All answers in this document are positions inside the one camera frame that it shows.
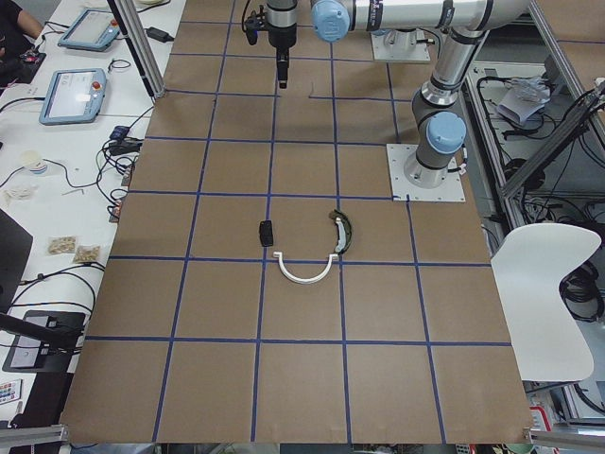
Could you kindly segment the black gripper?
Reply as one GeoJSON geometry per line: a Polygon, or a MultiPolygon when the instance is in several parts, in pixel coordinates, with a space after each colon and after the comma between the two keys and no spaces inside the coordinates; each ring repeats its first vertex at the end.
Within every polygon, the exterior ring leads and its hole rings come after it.
{"type": "MultiPolygon", "coordinates": [[[[289,49],[297,40],[297,0],[267,0],[265,22],[269,43],[276,49],[289,49]]],[[[286,89],[289,50],[276,51],[277,78],[280,89],[286,89]]]]}

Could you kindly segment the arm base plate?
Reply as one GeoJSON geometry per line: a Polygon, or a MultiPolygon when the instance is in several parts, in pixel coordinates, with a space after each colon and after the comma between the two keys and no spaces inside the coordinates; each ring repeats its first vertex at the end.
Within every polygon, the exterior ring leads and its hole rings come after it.
{"type": "Polygon", "coordinates": [[[391,196],[395,201],[466,202],[456,159],[432,170],[417,161],[417,145],[387,144],[391,196]]]}
{"type": "Polygon", "coordinates": [[[383,29],[371,34],[376,61],[429,63],[428,40],[419,29],[383,29]]]}

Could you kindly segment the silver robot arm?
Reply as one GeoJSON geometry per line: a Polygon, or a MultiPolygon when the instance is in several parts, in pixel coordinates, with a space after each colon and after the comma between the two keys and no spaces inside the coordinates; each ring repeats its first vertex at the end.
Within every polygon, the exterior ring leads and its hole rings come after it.
{"type": "Polygon", "coordinates": [[[476,1],[313,1],[312,25],[327,43],[342,40],[348,32],[415,30],[429,26],[449,29],[430,79],[413,98],[412,110],[420,144],[407,158],[406,179],[417,187],[434,189],[445,182],[448,167],[462,149],[466,126],[451,111],[482,31],[472,29],[471,8],[476,1]]]}

